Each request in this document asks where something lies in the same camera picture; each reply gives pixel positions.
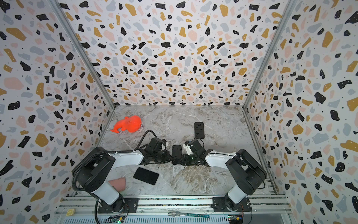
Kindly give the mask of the black phone case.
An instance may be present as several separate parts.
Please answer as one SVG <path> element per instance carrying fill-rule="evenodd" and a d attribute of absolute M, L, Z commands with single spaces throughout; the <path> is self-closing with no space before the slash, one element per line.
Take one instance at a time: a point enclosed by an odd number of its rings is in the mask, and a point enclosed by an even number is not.
<path fill-rule="evenodd" d="M 182 159 L 182 146 L 181 145 L 173 145 L 172 146 L 172 164 L 179 165 Z"/>

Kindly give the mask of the black phone case camera cutout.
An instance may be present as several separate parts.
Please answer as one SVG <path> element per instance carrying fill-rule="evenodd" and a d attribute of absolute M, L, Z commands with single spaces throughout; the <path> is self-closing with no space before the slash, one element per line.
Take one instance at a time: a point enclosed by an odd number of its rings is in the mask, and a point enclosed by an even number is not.
<path fill-rule="evenodd" d="M 195 122 L 194 123 L 194 137 L 196 139 L 204 139 L 205 138 L 205 130 L 203 122 Z"/>

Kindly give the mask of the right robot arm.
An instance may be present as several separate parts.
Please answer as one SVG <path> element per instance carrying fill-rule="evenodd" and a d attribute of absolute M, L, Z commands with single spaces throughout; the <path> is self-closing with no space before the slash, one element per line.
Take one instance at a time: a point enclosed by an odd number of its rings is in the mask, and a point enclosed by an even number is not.
<path fill-rule="evenodd" d="M 225 154 L 215 150 L 206 150 L 197 139 L 183 144 L 185 152 L 181 165 L 203 165 L 227 169 L 235 185 L 225 195 L 227 207 L 238 205 L 246 196 L 251 196 L 265 182 L 267 173 L 264 168 L 248 153 L 241 149 L 236 153 Z"/>

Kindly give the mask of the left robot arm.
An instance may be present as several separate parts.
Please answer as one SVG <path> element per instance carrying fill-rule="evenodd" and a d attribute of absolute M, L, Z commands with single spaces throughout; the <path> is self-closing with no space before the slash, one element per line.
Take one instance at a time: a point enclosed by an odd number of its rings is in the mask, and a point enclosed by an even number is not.
<path fill-rule="evenodd" d="M 72 171 L 72 188 L 85 191 L 109 206 L 121 206 L 122 195 L 109 183 L 109 174 L 120 167 L 164 164 L 172 160 L 164 139 L 152 138 L 135 150 L 110 151 L 96 147 Z"/>

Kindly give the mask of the black phone left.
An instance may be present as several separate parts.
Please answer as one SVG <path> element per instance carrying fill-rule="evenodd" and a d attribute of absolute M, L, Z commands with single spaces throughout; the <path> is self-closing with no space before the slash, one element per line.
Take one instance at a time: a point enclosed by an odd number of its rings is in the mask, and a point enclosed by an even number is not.
<path fill-rule="evenodd" d="M 144 168 L 138 168 L 133 176 L 134 179 L 148 183 L 150 185 L 155 185 L 158 177 L 158 173 L 152 172 Z"/>

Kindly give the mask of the pink phone case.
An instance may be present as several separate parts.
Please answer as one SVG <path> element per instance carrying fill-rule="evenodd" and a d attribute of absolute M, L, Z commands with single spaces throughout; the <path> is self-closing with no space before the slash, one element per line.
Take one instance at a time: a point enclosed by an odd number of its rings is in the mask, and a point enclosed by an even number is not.
<path fill-rule="evenodd" d="M 126 178 L 121 177 L 115 180 L 110 180 L 109 184 L 114 187 L 118 192 L 122 192 L 126 189 Z"/>

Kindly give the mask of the red plush toy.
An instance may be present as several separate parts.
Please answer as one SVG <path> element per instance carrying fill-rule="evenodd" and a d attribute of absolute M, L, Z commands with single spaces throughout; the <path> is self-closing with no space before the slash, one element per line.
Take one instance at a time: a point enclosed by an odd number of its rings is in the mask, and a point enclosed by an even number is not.
<path fill-rule="evenodd" d="M 128 131 L 130 133 L 137 132 L 142 125 L 141 118 L 139 116 L 125 117 L 124 119 L 118 121 L 114 128 L 111 130 L 113 133 L 120 133 L 120 131 Z"/>

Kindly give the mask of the right circuit board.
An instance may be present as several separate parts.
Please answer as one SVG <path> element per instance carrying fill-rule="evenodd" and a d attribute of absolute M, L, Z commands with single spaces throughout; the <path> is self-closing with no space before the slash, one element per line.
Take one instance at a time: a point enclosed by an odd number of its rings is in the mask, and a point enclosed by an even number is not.
<path fill-rule="evenodd" d="M 228 216 L 229 224 L 243 224 L 243 215 Z"/>

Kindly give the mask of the circuit board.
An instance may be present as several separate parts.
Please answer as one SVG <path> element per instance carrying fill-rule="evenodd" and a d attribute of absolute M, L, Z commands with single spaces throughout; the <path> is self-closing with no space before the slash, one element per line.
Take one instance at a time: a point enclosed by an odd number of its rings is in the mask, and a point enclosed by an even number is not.
<path fill-rule="evenodd" d="M 109 217 L 107 219 L 107 224 L 123 224 L 124 220 L 125 220 L 125 217 L 123 217 L 123 216 Z"/>
<path fill-rule="evenodd" d="M 243 215 L 228 216 L 229 224 L 243 224 Z"/>

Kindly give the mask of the left circuit board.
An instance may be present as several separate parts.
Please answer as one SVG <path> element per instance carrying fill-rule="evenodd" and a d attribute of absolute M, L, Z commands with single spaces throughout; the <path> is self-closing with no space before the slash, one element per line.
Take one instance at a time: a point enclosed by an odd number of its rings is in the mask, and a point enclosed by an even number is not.
<path fill-rule="evenodd" d="M 123 224 L 124 220 L 125 220 L 125 217 L 123 217 L 123 216 L 109 217 L 107 219 L 107 224 Z"/>

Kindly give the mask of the yellow sticker tag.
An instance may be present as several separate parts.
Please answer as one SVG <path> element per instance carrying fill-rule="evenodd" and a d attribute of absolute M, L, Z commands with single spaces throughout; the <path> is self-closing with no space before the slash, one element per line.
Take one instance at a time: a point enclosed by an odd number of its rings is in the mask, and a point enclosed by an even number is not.
<path fill-rule="evenodd" d="M 75 209 L 69 209 L 68 211 L 67 211 L 67 213 L 66 213 L 66 216 L 67 217 L 69 217 L 69 216 L 73 216 L 74 215 L 74 213 L 75 213 Z"/>

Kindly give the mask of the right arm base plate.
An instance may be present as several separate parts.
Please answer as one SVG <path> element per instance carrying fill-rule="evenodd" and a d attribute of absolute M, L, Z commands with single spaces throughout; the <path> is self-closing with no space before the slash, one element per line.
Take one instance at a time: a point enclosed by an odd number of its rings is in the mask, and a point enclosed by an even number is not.
<path fill-rule="evenodd" d="M 250 212 L 250 200 L 245 197 L 239 203 L 232 202 L 229 197 L 214 197 L 211 205 L 214 212 Z"/>

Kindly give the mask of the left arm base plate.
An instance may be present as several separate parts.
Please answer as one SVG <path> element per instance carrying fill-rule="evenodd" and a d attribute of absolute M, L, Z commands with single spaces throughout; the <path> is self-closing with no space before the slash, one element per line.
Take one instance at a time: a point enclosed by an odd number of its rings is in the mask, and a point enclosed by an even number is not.
<path fill-rule="evenodd" d="M 108 205 L 106 202 L 100 202 L 100 204 L 101 206 L 98 208 L 99 214 L 136 213 L 139 204 L 139 198 L 120 197 L 112 205 Z"/>

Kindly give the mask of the aluminium rail frame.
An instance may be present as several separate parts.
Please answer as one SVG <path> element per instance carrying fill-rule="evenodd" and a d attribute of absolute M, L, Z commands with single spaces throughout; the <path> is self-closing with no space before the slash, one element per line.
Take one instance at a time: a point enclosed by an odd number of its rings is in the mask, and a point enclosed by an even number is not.
<path fill-rule="evenodd" d="M 139 198 L 136 213 L 99 214 L 90 196 L 66 197 L 55 213 L 53 224 L 107 224 L 114 216 L 125 217 L 123 224 L 229 224 L 228 216 L 243 215 L 243 224 L 294 224 L 295 220 L 283 195 L 253 195 L 250 212 L 214 212 L 214 197 L 222 196 L 129 196 Z M 66 216 L 75 209 L 73 216 Z M 210 218 L 172 217 L 168 211 L 209 215 Z"/>

